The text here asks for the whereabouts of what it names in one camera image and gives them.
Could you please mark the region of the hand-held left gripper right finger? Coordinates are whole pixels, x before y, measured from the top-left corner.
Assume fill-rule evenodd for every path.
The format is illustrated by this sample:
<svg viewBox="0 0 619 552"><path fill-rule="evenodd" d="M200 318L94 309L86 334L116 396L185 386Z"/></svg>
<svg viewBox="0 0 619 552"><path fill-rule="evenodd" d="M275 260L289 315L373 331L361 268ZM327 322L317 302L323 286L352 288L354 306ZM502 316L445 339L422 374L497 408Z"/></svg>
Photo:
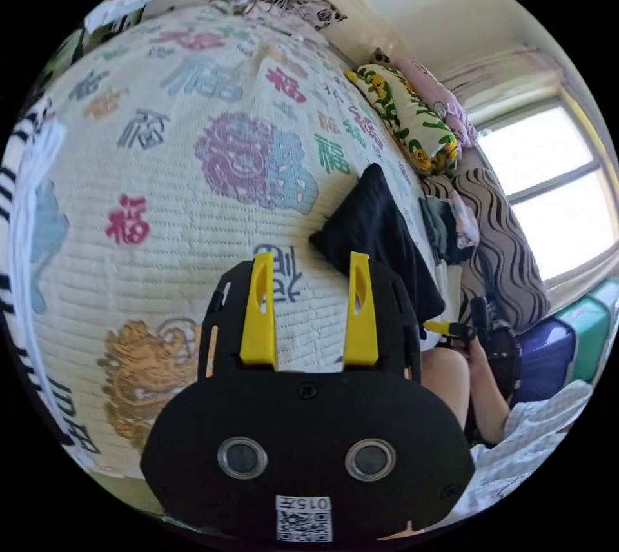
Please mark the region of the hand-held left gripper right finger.
<svg viewBox="0 0 619 552"><path fill-rule="evenodd" d="M374 366L378 358L378 337L369 256L353 252L349 263L344 365Z"/></svg>

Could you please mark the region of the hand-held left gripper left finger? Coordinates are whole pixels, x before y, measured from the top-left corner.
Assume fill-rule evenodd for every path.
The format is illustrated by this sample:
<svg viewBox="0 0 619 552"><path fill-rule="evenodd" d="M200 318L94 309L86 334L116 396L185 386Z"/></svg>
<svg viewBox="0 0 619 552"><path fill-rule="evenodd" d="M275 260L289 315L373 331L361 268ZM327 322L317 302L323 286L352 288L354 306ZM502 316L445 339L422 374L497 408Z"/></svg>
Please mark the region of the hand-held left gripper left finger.
<svg viewBox="0 0 619 552"><path fill-rule="evenodd" d="M256 254L251 267L239 352L245 366L278 365L273 276L273 253Z"/></svg>

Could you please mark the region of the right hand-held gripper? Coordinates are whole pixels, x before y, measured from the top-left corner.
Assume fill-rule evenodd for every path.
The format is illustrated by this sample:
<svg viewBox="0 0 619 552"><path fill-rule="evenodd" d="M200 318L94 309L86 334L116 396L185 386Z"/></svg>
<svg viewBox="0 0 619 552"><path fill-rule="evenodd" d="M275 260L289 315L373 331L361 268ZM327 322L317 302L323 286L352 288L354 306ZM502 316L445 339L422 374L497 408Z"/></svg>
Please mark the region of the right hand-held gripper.
<svg viewBox="0 0 619 552"><path fill-rule="evenodd" d="M426 331L452 336L464 352L471 351L473 340L479 341L482 351L498 386L499 392L510 403L520 383L521 348L511 328L501 320L480 320L472 326L459 322L428 320Z"/></svg>

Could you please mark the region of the person's right hand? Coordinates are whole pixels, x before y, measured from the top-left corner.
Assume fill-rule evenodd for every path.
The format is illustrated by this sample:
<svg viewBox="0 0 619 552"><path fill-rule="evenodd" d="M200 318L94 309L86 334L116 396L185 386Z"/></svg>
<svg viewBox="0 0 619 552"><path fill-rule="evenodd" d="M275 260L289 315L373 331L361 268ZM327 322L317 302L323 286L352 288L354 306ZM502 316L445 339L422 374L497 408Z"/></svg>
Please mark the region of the person's right hand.
<svg viewBox="0 0 619 552"><path fill-rule="evenodd" d="M462 353L472 374L489 368L486 352L478 337L466 342Z"/></svg>

